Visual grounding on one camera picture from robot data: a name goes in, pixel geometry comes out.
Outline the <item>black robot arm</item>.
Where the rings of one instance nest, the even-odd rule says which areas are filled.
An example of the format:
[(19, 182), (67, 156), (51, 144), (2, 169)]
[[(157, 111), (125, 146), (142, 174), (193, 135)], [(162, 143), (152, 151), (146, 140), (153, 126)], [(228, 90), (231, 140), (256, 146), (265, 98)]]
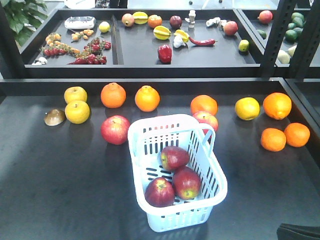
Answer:
[(320, 240), (320, 227), (281, 223), (276, 234), (278, 240)]

